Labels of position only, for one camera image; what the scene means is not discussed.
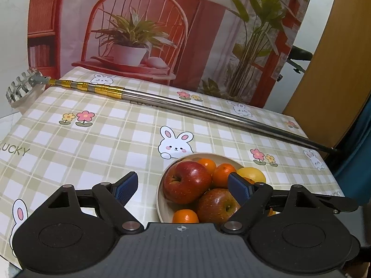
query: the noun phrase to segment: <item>bicycle seat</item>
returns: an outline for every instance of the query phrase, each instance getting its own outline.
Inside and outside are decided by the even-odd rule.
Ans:
[[[299,61],[310,61],[312,57],[313,57],[313,54],[311,52],[306,51],[296,46],[292,46],[288,59],[299,60]]]

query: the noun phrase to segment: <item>chair backrest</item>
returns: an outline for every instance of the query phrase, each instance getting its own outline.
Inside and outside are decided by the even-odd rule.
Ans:
[[[111,50],[110,44],[100,46],[102,40],[99,33],[92,30],[112,28],[109,22],[111,15],[120,15],[130,18],[130,7],[133,7],[140,18],[153,22],[160,22],[163,31],[169,34],[176,48],[163,45],[161,49],[152,48],[150,56],[161,57],[170,67],[169,73],[174,69],[180,48],[185,44],[188,33],[188,21],[183,9],[175,0],[99,0],[91,11],[86,28],[81,61],[90,56],[107,56]]]

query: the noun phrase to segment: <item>metal screw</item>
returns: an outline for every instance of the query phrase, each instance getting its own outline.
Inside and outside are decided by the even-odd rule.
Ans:
[[[242,224],[240,222],[230,221],[224,224],[224,228],[228,230],[236,231],[242,228]]]
[[[128,231],[135,231],[140,228],[140,224],[138,222],[129,221],[129,222],[124,222],[122,224],[122,227]]]

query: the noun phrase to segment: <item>white rabbit print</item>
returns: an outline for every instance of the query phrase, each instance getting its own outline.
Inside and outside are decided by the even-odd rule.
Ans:
[[[253,114],[249,111],[249,108],[246,105],[242,103],[233,102],[233,101],[228,101],[228,103],[231,106],[233,106],[233,111],[237,115],[242,116],[242,117],[250,117],[250,118],[253,117]]]
[[[189,142],[193,139],[193,134],[191,132],[183,132],[176,137],[170,127],[162,126],[160,128],[160,134],[163,137],[158,146],[158,152],[161,154],[161,158],[178,159],[193,153],[189,145]]]
[[[16,230],[18,230],[21,224],[23,224],[28,218],[26,204],[21,199],[17,199],[13,204],[13,218],[16,223],[12,229],[12,234],[10,235],[10,241],[9,241],[10,247],[12,248],[12,250],[13,250],[14,233],[16,232]]]
[[[316,167],[319,171],[321,169],[325,169],[325,166],[323,165],[323,162],[320,161],[320,159],[318,159],[316,157],[316,155],[314,154],[313,150],[310,150],[309,152],[307,152],[306,150],[303,150],[303,152],[310,159],[310,161],[312,162],[312,164],[314,165],[314,167]]]
[[[104,76],[102,74],[94,74],[94,78],[90,81],[92,84],[111,85],[115,77],[112,75]]]

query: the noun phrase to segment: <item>white flower pot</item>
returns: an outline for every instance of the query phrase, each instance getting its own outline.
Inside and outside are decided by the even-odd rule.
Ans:
[[[112,46],[111,55],[114,57],[114,62],[116,64],[139,66],[146,51],[146,48],[126,47],[114,44]]]

